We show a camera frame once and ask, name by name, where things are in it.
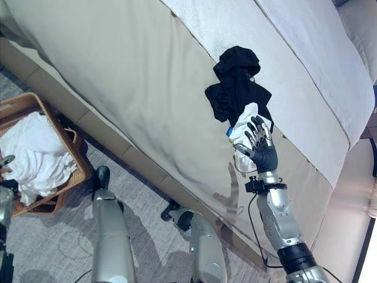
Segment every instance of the gray carpet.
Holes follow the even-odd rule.
[[[0,100],[28,91],[0,65]],[[168,204],[156,187],[81,133],[92,168],[111,169],[110,189],[124,203],[139,283],[189,282],[189,243],[171,222],[160,219]],[[54,215],[27,214],[12,219],[7,250],[15,255],[14,283],[74,282],[91,269],[95,243],[91,181],[73,188]],[[229,282],[268,282],[267,274],[223,242]],[[90,282],[88,274],[80,282]]]

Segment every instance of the white laundry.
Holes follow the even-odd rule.
[[[21,202],[30,205],[38,195],[48,196],[65,183],[76,169],[76,163],[62,144],[45,115],[32,112],[0,137],[3,157],[15,159],[3,173],[6,180],[15,179]]]
[[[233,127],[233,131],[229,136],[229,141],[233,144],[241,143],[248,148],[252,148],[250,140],[245,136],[245,131],[251,132],[247,126],[247,123],[251,121],[252,116],[258,115],[258,104],[250,103],[245,106],[244,112],[240,115],[237,120],[237,123]],[[267,124],[268,128],[271,127],[271,121],[259,115],[263,121]],[[234,153],[234,165],[237,170],[240,172],[248,173],[257,169],[256,165],[250,158],[245,156],[243,153],[240,153],[238,150]]]

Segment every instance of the black cloth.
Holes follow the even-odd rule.
[[[258,104],[258,114],[273,121],[267,109],[271,94],[260,85],[250,81],[260,71],[259,59],[249,49],[239,46],[229,48],[220,56],[213,67],[220,83],[205,90],[206,97],[213,108],[214,117],[221,122],[229,120],[234,127],[245,106]]]

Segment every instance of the pillow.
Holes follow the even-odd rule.
[[[377,2],[350,0],[338,7],[348,37],[359,51],[373,84],[377,83]]]

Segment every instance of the wicker laundry basket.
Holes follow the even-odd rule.
[[[13,202],[12,216],[18,216],[25,212],[55,212],[64,205],[68,190],[89,179],[91,174],[88,165],[78,151],[81,143],[80,137],[71,129],[63,129],[48,105],[34,93],[25,93],[15,98],[0,101],[0,136],[20,119],[33,111],[42,112],[46,115],[63,145],[68,149],[68,152],[75,160],[77,169],[63,185],[58,187],[57,192],[45,198],[38,198],[36,202],[29,206],[25,206],[18,199],[15,199]]]

